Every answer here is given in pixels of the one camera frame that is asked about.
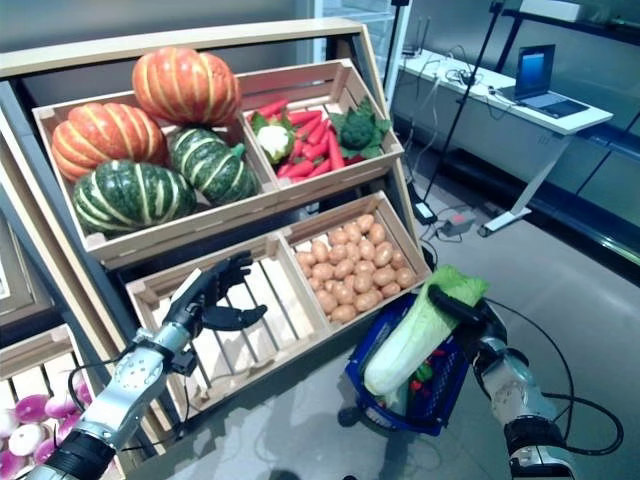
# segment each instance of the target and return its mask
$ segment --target wooden crate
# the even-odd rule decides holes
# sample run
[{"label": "wooden crate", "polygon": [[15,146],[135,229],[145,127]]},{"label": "wooden crate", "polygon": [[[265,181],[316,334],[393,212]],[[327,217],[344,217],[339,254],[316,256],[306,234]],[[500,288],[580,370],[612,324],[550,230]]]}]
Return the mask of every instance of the wooden crate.
[{"label": "wooden crate", "polygon": [[[82,363],[73,337],[66,326],[56,327],[0,350],[0,408],[13,408],[28,395],[52,395],[50,382]],[[93,395],[91,383],[87,382]],[[58,421],[48,419],[44,425],[53,432]],[[120,454],[105,472],[106,480],[125,478],[125,472],[139,463],[132,455]],[[32,460],[22,473],[33,468]]]},{"label": "wooden crate", "polygon": [[[373,215],[375,221],[381,224],[386,232],[386,240],[391,242],[394,249],[399,249],[405,256],[407,266],[415,274],[415,282],[408,288],[403,289],[396,295],[385,298],[382,302],[374,307],[373,310],[361,313],[356,316],[354,320],[349,322],[346,326],[367,317],[372,312],[380,310],[386,304],[392,302],[396,298],[411,291],[415,287],[418,287],[424,283],[427,276],[431,274],[431,270],[424,261],[423,256],[413,242],[411,236],[407,233],[402,222],[398,218],[395,210],[391,206],[391,203],[387,199],[383,192],[377,192],[373,195],[368,195],[354,202],[350,202],[346,205],[331,209],[320,215],[316,215],[312,218],[298,222],[288,227],[285,231],[285,237],[290,247],[294,251],[310,251],[311,241],[318,239],[328,244],[327,233],[334,228],[340,227],[350,222],[354,222],[359,216],[370,213]],[[314,295],[311,286],[305,278],[302,269],[296,262],[296,268],[298,274],[304,279],[304,286],[307,289],[307,294],[311,296],[316,303],[317,309],[321,310],[320,303]],[[340,330],[345,325],[331,323],[332,330]]]},{"label": "wooden crate", "polygon": [[[247,117],[253,110],[281,99],[289,101],[291,111],[320,110],[323,118],[329,113],[346,113],[365,97],[369,98],[378,119],[387,118],[367,90],[362,78],[349,59],[340,59],[313,65],[264,70],[238,75],[242,88],[242,122],[245,136],[257,145]],[[292,184],[289,179],[278,179],[271,169],[271,181],[278,185],[277,211],[308,204],[333,193],[349,190],[375,178],[382,177],[394,167],[402,156],[402,145],[392,129],[382,142],[380,156],[324,175]],[[258,148],[258,155],[268,160]]]},{"label": "wooden crate", "polygon": [[[218,131],[218,133],[230,145],[238,142],[245,143],[247,149],[244,160],[256,173],[261,184],[261,192],[258,195],[217,208],[211,208],[208,202],[201,195],[198,195],[198,210],[187,217],[113,239],[107,239],[101,233],[86,234],[78,221],[71,202],[73,184],[60,173],[51,152],[51,141],[54,129],[67,119],[69,111],[88,102],[103,104],[117,102],[139,107],[133,92],[129,91],[38,107],[33,109],[33,115],[84,248],[107,268],[116,268],[149,258],[194,240],[246,225],[274,212],[278,198],[274,191],[275,183],[271,175],[271,167],[257,153],[252,139],[245,139],[243,127],[239,121],[236,121],[228,129]],[[176,128],[161,120],[158,120],[158,123],[165,134],[171,133]]]},{"label": "wooden crate", "polygon": [[205,330],[193,342],[199,360],[196,371],[186,382],[188,400],[184,397],[183,378],[176,375],[169,378],[169,391],[181,415],[186,413],[187,401],[195,407],[190,408],[190,414],[195,415],[197,410],[232,395],[366,316],[360,315],[356,321],[343,326],[330,324],[308,286],[291,246],[363,213],[373,213],[388,232],[393,232],[390,240],[404,251],[416,273],[416,286],[422,283],[429,270],[389,201],[379,192],[127,284],[129,298],[141,324],[157,330],[169,310],[171,296],[194,269],[208,269],[242,250],[252,252],[254,263],[246,282],[232,287],[219,305],[247,309],[264,304],[268,311],[263,319],[242,332]]}]

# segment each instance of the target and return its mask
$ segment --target purple onion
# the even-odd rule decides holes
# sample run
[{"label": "purple onion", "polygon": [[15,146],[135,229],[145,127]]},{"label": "purple onion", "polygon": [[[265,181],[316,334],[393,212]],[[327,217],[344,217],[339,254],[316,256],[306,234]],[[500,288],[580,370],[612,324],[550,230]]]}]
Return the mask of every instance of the purple onion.
[{"label": "purple onion", "polygon": [[10,408],[0,409],[0,438],[10,437],[20,422],[16,412]]},{"label": "purple onion", "polygon": [[49,438],[42,442],[33,454],[33,460],[36,462],[36,465],[42,465],[46,462],[55,449],[56,446],[53,438]]},{"label": "purple onion", "polygon": [[44,406],[47,395],[29,395],[16,403],[16,417],[21,423],[38,423],[47,419]]},{"label": "purple onion", "polygon": [[41,425],[22,425],[9,437],[9,451],[19,457],[31,455],[44,439],[45,430]]},{"label": "purple onion", "polygon": [[44,406],[45,413],[51,418],[65,418],[76,410],[76,405],[68,394],[56,394]]},{"label": "purple onion", "polygon": [[61,443],[62,440],[66,438],[67,435],[71,432],[71,429],[78,423],[80,419],[79,413],[74,413],[69,415],[64,421],[60,424],[60,428],[58,428],[58,433],[56,434],[56,439],[58,443]]},{"label": "purple onion", "polygon": [[9,450],[0,453],[0,478],[12,480],[26,464],[26,458],[18,457]]}]

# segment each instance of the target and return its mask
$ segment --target pumpkin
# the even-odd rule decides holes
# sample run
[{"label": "pumpkin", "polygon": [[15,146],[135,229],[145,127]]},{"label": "pumpkin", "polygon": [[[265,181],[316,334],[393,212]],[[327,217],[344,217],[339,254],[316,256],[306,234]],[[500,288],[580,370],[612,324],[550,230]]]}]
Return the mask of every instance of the pumpkin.
[{"label": "pumpkin", "polygon": [[189,48],[165,47],[138,59],[133,91],[144,110],[180,125],[227,125],[241,99],[223,60]]},{"label": "pumpkin", "polygon": [[241,143],[229,148],[205,128],[187,128],[169,140],[173,167],[212,205],[224,205],[258,193],[258,179],[241,159],[244,150]]},{"label": "pumpkin", "polygon": [[73,206],[89,232],[112,236],[189,215],[196,194],[182,175],[167,168],[111,161],[76,182]]},{"label": "pumpkin", "polygon": [[72,182],[111,160],[164,163],[167,156],[158,125],[139,108],[120,103],[73,108],[53,131],[51,150]]}]

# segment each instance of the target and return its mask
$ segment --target plastic basket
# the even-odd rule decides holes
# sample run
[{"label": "plastic basket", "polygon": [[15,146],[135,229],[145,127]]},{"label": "plastic basket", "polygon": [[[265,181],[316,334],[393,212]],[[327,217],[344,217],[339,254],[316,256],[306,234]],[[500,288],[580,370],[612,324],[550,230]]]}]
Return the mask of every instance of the plastic basket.
[{"label": "plastic basket", "polygon": [[437,358],[431,355],[433,375],[429,380],[428,395],[420,394],[409,402],[406,415],[399,415],[384,406],[369,393],[363,384],[364,368],[368,359],[391,334],[409,310],[417,295],[407,294],[389,304],[376,318],[365,339],[358,345],[345,369],[357,392],[357,408],[369,420],[390,430],[411,430],[437,436],[447,425],[456,403],[469,364],[452,337],[436,349]]}]

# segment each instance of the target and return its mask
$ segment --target floor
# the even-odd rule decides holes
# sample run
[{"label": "floor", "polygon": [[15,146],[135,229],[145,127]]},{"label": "floor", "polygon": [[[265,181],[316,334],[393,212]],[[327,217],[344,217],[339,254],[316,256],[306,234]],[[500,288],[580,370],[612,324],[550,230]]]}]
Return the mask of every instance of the floor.
[{"label": "floor", "polygon": [[[420,162],[428,168],[428,158]],[[426,184],[427,171],[416,184]],[[483,200],[440,178],[429,197],[440,209],[465,203],[485,221]],[[581,253],[527,223],[489,238],[477,225],[461,243],[430,242],[440,264],[479,275],[489,295],[536,320],[559,343],[572,367],[578,395],[602,403],[626,429],[622,447],[607,457],[578,457],[581,480],[628,479],[637,472],[640,399],[638,289]],[[503,319],[510,344],[529,357],[546,391],[566,392],[562,365],[545,339],[522,320]],[[358,423],[343,428],[337,412],[353,403],[342,372],[362,329],[305,356],[240,393],[208,415],[165,455],[145,462],[131,479],[507,479],[503,434],[475,380],[468,376],[450,419],[438,437],[396,432],[382,435]],[[599,448],[614,429],[606,419],[577,407],[570,442]]]}]

